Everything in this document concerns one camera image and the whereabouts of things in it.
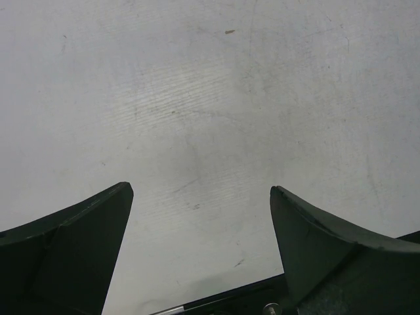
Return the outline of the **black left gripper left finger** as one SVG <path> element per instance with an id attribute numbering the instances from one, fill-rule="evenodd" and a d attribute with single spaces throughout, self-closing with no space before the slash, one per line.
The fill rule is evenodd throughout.
<path id="1" fill-rule="evenodd" d="M 1 232 L 2 314 L 101 314 L 133 203 L 119 182 Z"/>

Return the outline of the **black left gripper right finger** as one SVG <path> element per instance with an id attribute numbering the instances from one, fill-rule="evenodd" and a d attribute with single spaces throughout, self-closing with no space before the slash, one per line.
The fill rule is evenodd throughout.
<path id="1" fill-rule="evenodd" d="M 419 233 L 391 238 L 274 186 L 270 210 L 299 314 L 418 314 Z"/>

